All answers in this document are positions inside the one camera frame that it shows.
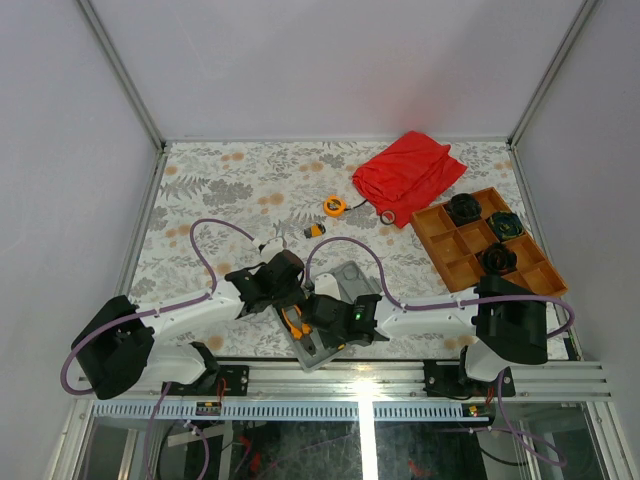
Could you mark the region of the orange handled pliers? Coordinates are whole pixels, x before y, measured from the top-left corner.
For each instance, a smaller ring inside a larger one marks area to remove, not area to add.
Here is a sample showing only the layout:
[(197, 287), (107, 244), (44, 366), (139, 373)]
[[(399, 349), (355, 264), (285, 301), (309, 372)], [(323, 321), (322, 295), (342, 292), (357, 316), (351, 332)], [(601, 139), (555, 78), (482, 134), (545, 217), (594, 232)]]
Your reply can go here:
[(311, 338), (312, 328), (307, 324), (298, 305), (282, 308), (281, 316), (292, 339), (301, 345), (304, 352), (314, 356), (316, 347)]

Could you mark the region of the grey plastic tool case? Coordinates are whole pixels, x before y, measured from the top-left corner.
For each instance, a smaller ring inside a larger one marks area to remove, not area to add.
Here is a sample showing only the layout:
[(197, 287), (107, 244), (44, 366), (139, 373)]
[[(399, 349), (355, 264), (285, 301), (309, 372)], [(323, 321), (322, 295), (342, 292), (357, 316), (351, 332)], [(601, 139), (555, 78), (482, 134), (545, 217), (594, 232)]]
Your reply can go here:
[(278, 308), (280, 325), (302, 370), (310, 373), (351, 346), (384, 341), (374, 319), (381, 293), (379, 283), (349, 261), (318, 275), (298, 304)]

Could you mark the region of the orange tape measure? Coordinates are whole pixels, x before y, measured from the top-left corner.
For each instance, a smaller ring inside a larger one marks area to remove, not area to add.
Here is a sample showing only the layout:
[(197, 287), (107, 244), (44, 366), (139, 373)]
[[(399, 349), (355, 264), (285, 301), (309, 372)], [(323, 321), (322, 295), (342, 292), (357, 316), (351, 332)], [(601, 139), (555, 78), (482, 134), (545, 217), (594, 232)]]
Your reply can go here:
[(342, 216), (346, 210), (346, 202), (336, 195), (330, 195), (323, 203), (324, 213), (331, 218)]

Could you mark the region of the black tape roll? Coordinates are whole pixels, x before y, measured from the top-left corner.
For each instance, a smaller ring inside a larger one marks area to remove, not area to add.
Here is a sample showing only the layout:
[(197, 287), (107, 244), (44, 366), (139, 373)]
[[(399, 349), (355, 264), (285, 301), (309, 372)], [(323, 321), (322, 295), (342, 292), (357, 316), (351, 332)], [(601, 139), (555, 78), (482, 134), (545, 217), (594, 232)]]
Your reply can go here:
[(379, 219), (383, 225), (391, 226), (396, 222), (396, 214), (392, 210), (385, 210), (379, 215)]

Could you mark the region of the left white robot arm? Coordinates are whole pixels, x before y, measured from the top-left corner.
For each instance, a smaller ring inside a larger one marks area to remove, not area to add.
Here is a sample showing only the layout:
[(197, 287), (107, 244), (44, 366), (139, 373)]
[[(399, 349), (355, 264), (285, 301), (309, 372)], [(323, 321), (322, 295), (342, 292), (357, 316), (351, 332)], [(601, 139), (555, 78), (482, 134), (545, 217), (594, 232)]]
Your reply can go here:
[(212, 328), (303, 298), (303, 273), (302, 260), (283, 250), (257, 271), (231, 272), (214, 291), (173, 305), (143, 309), (119, 295), (72, 342), (71, 357), (100, 400), (143, 386), (170, 395), (222, 394), (231, 381), (206, 344)]

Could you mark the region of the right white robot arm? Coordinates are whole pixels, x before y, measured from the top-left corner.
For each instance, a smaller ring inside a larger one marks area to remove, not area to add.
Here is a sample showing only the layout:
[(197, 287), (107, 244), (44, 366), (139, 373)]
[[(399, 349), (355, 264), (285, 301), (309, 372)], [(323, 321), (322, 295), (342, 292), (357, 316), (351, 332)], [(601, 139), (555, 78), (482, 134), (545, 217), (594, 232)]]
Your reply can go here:
[(351, 303), (312, 294), (302, 320), (339, 345), (423, 334), (472, 336), (456, 369), (458, 387), (478, 394), (507, 367), (548, 361), (547, 300), (499, 276), (484, 276), (466, 290), (430, 297), (421, 305), (387, 295), (361, 295)]

